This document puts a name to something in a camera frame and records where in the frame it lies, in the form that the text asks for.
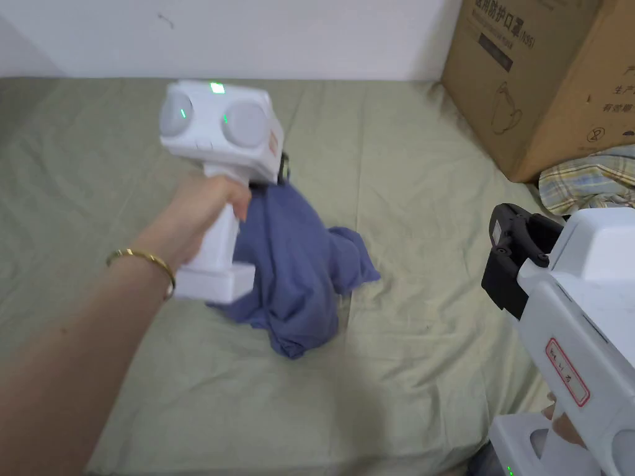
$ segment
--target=green led light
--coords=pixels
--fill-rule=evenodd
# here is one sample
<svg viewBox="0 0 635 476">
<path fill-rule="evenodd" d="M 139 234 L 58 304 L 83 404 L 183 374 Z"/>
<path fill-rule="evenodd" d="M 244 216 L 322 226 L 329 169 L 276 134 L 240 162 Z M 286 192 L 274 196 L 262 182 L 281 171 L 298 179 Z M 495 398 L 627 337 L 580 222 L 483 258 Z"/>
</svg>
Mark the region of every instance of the green led light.
<svg viewBox="0 0 635 476">
<path fill-rule="evenodd" d="M 210 83 L 211 92 L 215 94 L 225 94 L 225 86 L 220 83 Z"/>
</svg>

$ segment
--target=blue cloth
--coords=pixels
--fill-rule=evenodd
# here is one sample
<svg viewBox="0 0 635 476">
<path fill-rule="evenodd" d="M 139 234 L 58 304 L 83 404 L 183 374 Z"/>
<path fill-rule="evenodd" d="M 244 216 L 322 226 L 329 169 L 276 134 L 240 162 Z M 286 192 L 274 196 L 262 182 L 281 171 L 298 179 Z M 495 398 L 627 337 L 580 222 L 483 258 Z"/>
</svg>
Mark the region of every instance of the blue cloth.
<svg viewBox="0 0 635 476">
<path fill-rule="evenodd" d="M 234 261 L 256 266 L 254 286 L 223 310 L 236 322 L 266 329 L 271 347 L 290 359 L 335 336 L 336 294 L 380 278 L 361 236 L 348 228 L 327 230 L 288 184 L 253 190 Z"/>
</svg>

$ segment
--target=mattress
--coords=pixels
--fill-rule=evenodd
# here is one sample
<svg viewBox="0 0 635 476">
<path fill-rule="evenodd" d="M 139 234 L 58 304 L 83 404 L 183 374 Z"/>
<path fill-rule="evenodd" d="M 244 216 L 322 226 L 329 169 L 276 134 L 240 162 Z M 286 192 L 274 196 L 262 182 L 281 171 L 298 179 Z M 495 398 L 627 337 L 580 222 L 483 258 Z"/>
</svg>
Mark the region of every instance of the mattress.
<svg viewBox="0 0 635 476">
<path fill-rule="evenodd" d="M 327 226 L 357 230 L 382 280 L 340 302 L 337 337 L 297 361 L 262 330 L 171 300 L 128 373 L 99 474 L 449 470 L 497 414 L 546 387 L 480 287 L 493 207 L 538 211 L 440 84 L 265 88 L 291 181 Z M 64 315 L 170 200 L 192 165 L 163 150 L 166 81 L 0 81 L 0 362 Z"/>
</svg>

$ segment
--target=cardboard box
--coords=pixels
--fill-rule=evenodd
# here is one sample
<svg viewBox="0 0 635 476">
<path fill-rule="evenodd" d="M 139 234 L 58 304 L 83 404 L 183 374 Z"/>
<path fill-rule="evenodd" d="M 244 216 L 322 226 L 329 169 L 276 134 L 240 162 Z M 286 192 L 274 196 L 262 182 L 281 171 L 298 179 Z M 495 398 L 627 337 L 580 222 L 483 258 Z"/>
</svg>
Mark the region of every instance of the cardboard box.
<svg viewBox="0 0 635 476">
<path fill-rule="evenodd" d="M 635 2 L 464 0 L 442 81 L 514 182 L 635 143 Z"/>
</svg>

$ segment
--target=checkered cloth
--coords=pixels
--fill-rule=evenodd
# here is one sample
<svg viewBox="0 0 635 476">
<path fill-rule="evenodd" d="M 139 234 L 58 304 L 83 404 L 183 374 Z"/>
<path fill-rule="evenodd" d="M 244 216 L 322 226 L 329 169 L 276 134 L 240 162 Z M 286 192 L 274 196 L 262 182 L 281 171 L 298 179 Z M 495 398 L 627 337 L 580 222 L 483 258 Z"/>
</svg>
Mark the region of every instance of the checkered cloth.
<svg viewBox="0 0 635 476">
<path fill-rule="evenodd" d="M 582 208 L 635 207 L 635 145 L 607 149 L 546 169 L 538 182 L 551 213 Z"/>
</svg>

